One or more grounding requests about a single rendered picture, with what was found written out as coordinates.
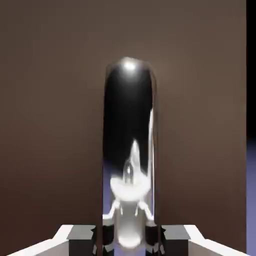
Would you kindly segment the brown wooden cabinet door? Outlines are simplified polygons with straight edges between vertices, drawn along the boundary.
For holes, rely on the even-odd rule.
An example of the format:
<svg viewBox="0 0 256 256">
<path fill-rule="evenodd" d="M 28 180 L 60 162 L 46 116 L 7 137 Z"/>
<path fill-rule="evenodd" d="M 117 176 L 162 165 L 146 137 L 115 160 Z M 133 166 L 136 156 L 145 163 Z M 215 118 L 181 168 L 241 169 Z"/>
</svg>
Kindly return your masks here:
<svg viewBox="0 0 256 256">
<path fill-rule="evenodd" d="M 246 0 L 0 0 L 0 256 L 99 224 L 106 66 L 157 82 L 157 214 L 246 250 Z"/>
</svg>

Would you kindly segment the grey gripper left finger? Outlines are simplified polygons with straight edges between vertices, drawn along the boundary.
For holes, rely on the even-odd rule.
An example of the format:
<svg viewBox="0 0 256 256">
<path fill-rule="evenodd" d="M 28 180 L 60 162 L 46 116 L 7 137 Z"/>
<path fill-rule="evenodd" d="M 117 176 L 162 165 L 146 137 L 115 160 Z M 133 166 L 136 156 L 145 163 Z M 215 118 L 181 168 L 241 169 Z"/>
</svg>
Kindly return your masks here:
<svg viewBox="0 0 256 256">
<path fill-rule="evenodd" d="M 7 256 L 95 256 L 97 227 L 64 224 L 53 238 L 44 240 Z"/>
</svg>

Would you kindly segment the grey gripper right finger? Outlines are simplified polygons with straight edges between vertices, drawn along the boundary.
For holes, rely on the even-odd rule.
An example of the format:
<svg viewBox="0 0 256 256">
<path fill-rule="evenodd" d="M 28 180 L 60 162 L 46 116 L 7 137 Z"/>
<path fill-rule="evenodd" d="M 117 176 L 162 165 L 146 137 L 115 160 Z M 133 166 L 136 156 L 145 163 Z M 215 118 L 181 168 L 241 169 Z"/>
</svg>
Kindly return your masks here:
<svg viewBox="0 0 256 256">
<path fill-rule="evenodd" d="M 204 238 L 196 225 L 162 225 L 160 252 L 163 256 L 250 256 Z"/>
</svg>

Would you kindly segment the shiny curved metal handle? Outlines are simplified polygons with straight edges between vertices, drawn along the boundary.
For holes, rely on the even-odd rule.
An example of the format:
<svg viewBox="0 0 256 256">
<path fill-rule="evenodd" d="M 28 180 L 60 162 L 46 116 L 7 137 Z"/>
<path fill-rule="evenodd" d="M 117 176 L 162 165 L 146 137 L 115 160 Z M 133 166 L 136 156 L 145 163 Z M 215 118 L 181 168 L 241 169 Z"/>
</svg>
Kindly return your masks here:
<svg viewBox="0 0 256 256">
<path fill-rule="evenodd" d="M 122 57 L 104 80 L 102 256 L 159 256 L 156 218 L 156 80 Z"/>
</svg>

